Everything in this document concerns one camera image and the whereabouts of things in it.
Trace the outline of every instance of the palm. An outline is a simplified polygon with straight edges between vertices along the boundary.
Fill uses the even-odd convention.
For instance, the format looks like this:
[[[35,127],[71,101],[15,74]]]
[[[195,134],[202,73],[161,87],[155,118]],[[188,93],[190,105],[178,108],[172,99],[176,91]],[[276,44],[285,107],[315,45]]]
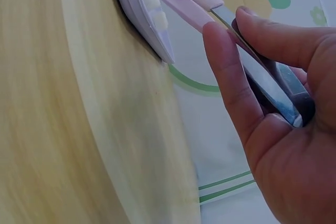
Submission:
[[[319,50],[336,52],[336,48],[330,47]],[[256,128],[246,144],[247,152],[250,144],[254,144],[255,149],[264,150],[258,157],[250,154],[255,160],[252,164],[254,175],[278,219],[284,219],[284,212],[286,216],[292,216],[292,219],[284,219],[285,223],[302,221],[290,215],[291,212],[306,215],[310,220],[308,223],[334,223],[323,222],[321,213],[334,207],[336,195],[336,89],[331,88],[331,83],[336,82],[336,72],[326,71],[336,69],[336,60],[331,55],[322,54],[313,57],[311,64],[314,65],[308,71],[308,78],[313,81],[309,88],[317,107],[313,121],[305,128],[291,129],[284,127],[281,119],[276,119],[272,125]],[[263,137],[268,136],[271,128],[279,132],[273,138]]]
[[[264,115],[234,40],[221,26],[204,28],[209,64],[255,180],[282,223],[336,223],[336,29],[275,24],[243,9],[236,18],[261,55],[304,70],[299,78],[316,103],[313,120],[301,129]]]

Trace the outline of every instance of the green stripe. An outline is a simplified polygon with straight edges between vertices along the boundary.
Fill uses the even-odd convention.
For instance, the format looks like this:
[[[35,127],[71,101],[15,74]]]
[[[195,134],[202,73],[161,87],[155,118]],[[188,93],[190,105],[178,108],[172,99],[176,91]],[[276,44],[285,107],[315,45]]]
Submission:
[[[185,76],[184,74],[182,74],[181,72],[179,72],[173,65],[169,65],[169,71],[175,78],[177,78],[184,84],[194,89],[198,89],[198,90],[206,91],[206,92],[215,92],[215,93],[220,92],[218,86],[206,85],[206,84],[194,81],[190,79],[189,77]]]
[[[213,199],[213,198],[219,197],[219,196],[221,196],[221,195],[227,194],[227,193],[229,193],[229,192],[231,192],[231,191],[240,189],[240,188],[242,188],[242,187],[244,187],[244,186],[248,186],[248,185],[250,185],[250,184],[252,184],[252,183],[254,183],[254,182],[255,182],[254,180],[250,180],[250,181],[248,181],[248,182],[242,183],[242,184],[237,185],[237,186],[233,186],[233,187],[231,187],[231,188],[227,188],[227,189],[222,190],[222,191],[218,191],[218,192],[216,192],[216,193],[212,193],[212,194],[208,194],[208,195],[201,196],[201,197],[199,198],[199,203],[202,203],[202,202],[211,200],[211,199]]]
[[[241,174],[237,174],[233,177],[226,178],[226,179],[223,179],[223,180],[220,180],[220,181],[217,181],[217,182],[213,182],[213,183],[208,184],[208,185],[200,186],[198,189],[203,190],[203,189],[210,188],[210,187],[213,187],[213,186],[218,186],[220,184],[223,184],[223,183],[226,183],[226,182],[244,177],[244,176],[249,175],[249,174],[251,174],[251,171],[247,171],[247,172],[244,172],[244,173],[241,173]]]

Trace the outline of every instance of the knife handle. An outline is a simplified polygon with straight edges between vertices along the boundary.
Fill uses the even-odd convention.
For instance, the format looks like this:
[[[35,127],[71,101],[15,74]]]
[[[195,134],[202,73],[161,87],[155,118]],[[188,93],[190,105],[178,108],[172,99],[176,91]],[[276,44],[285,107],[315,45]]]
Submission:
[[[236,19],[234,19],[232,22],[232,28],[236,31],[236,33],[238,33],[241,36],[241,38],[243,38],[242,34],[240,33],[238,29]],[[251,47],[251,45],[246,40],[244,41],[251,49],[254,50],[254,48]],[[249,52],[248,49],[247,50],[245,49],[245,51],[254,58],[253,54]],[[303,121],[302,126],[306,126],[314,117],[316,109],[315,109],[315,102],[313,98],[310,96],[310,94],[305,89],[303,84],[300,82],[297,76],[291,71],[291,69],[287,65],[282,64],[281,66],[282,71],[280,71],[279,65],[281,63],[272,61],[260,55],[256,50],[254,50],[254,54],[256,54],[256,56],[262,62],[266,70],[269,72],[269,74],[275,79],[275,81],[278,83],[281,89],[285,92],[288,98],[292,101],[292,103],[294,104],[294,106],[296,107],[300,115],[302,116],[302,121]],[[270,103],[267,102],[265,100],[266,99],[265,96],[262,95],[257,90],[257,86],[255,85],[255,83],[253,83],[250,78],[248,78],[248,81],[259,103],[265,106],[267,110],[270,110],[270,112],[273,112],[273,109],[270,108]],[[294,92],[293,86],[295,86],[295,89],[300,90],[300,92]]]

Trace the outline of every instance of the wood grain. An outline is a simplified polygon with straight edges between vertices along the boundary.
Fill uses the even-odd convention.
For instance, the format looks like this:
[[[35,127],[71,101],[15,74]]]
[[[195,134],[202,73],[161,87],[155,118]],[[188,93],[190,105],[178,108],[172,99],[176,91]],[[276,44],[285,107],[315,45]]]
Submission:
[[[165,64],[116,0],[0,0],[0,223],[200,223]]]

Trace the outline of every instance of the finger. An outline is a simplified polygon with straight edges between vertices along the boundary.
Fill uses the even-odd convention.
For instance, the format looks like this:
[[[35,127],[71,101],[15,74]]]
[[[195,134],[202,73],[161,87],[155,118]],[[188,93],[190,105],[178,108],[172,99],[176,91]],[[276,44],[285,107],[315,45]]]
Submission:
[[[293,73],[296,75],[296,77],[300,80],[302,85],[305,87],[305,89],[311,95],[311,91],[310,91],[310,88],[309,88],[309,85],[308,85],[308,82],[307,82],[307,73],[301,68],[290,67],[290,69],[293,71]]]
[[[237,46],[229,33],[222,25],[211,22],[203,28],[203,40],[224,105],[244,144],[264,114],[248,84]]]
[[[311,58],[326,35],[335,28],[304,28],[262,19],[246,7],[237,9],[239,31],[261,55],[307,72]]]

